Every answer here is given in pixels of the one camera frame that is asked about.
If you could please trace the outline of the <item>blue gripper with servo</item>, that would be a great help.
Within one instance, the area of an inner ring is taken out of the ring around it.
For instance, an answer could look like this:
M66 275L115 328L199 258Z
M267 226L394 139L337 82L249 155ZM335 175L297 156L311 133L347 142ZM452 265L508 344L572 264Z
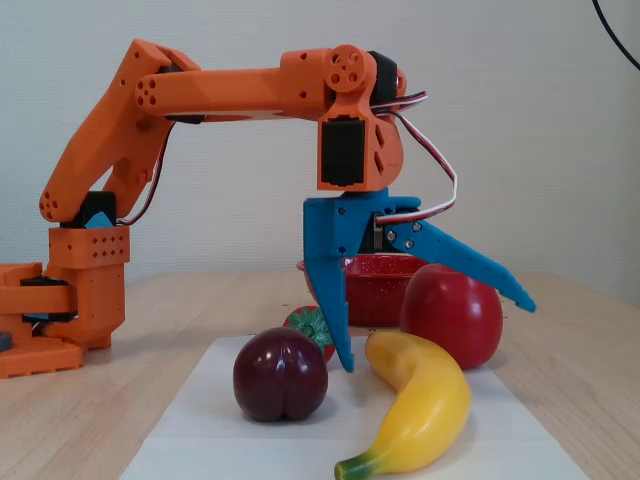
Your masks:
M388 189L345 192L338 197L310 198L303 203L305 268L346 372L354 371L355 361L348 325L346 274L339 257L400 250L487 284L523 310L536 310L534 300L504 266L430 223L424 220L398 223L386 226L384 231L375 222L378 216L416 212L420 204L417 197L392 196Z

